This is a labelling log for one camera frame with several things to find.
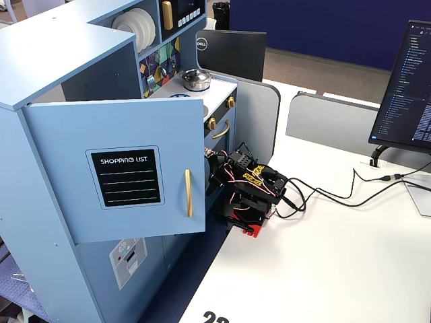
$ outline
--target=silver pot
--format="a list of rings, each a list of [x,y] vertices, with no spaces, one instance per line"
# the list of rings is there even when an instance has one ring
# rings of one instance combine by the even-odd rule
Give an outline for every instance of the silver pot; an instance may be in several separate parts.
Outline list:
[[[190,69],[182,72],[180,77],[184,81],[184,87],[192,92],[202,92],[211,85],[211,74],[203,69]]]

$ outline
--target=computer monitor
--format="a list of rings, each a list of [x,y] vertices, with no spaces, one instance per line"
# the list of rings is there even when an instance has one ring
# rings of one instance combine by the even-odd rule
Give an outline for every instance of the computer monitor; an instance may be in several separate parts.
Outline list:
[[[431,23],[409,22],[368,142],[431,153]]]
[[[197,56],[203,69],[262,82],[266,32],[201,30]]]

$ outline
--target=white plate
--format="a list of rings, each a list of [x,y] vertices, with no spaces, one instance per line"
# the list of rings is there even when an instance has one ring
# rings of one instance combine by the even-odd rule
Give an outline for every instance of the white plate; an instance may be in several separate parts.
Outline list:
[[[138,21],[142,27],[143,34],[145,36],[145,43],[143,44],[143,49],[146,49],[147,46],[150,44],[151,31],[150,31],[150,25],[147,23],[147,20],[141,15],[140,10],[142,10],[142,9],[135,8],[135,9],[132,9],[128,12],[133,13],[134,15],[136,15],[139,18]]]
[[[139,27],[141,28],[143,34],[143,44],[141,50],[144,50],[147,48],[148,43],[150,42],[150,28],[148,27],[148,24],[142,19],[142,16],[136,11],[130,10],[127,13],[136,19],[137,23],[139,24]]]
[[[114,20],[112,28],[128,32],[129,30],[132,30],[132,32],[136,35],[137,51],[140,52],[143,50],[145,36],[143,34],[141,24],[134,13],[126,12],[123,15],[118,16]]]
[[[156,38],[156,25],[154,24],[153,18],[151,18],[148,12],[141,8],[133,8],[131,11],[139,13],[147,22],[148,27],[150,28],[150,41],[148,42],[148,46],[151,45]]]

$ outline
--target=black number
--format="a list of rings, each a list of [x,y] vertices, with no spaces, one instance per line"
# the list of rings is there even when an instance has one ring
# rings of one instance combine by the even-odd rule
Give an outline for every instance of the black number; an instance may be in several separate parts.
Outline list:
[[[218,318],[217,320],[218,323],[229,323],[229,320],[227,318]]]
[[[208,316],[211,317],[208,319],[208,321],[205,321],[205,323],[213,323],[216,320],[216,315],[213,312],[208,311],[203,315],[204,318],[208,318]]]
[[[208,317],[210,317],[210,318],[208,319],[208,321],[205,321],[204,323],[214,323],[214,321],[216,320],[216,315],[215,315],[213,312],[211,312],[211,311],[206,312],[206,313],[203,315],[203,317],[204,317],[204,318],[208,318]],[[229,323],[229,320],[228,320],[228,319],[226,319],[226,318],[219,317],[219,318],[217,319],[217,323]]]

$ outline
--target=shopping list sign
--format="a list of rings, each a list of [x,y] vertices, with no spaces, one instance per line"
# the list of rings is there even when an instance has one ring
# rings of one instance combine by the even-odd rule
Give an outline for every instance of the shopping list sign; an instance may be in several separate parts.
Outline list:
[[[89,155],[102,208],[162,204],[163,188],[157,147],[95,150],[88,151]]]

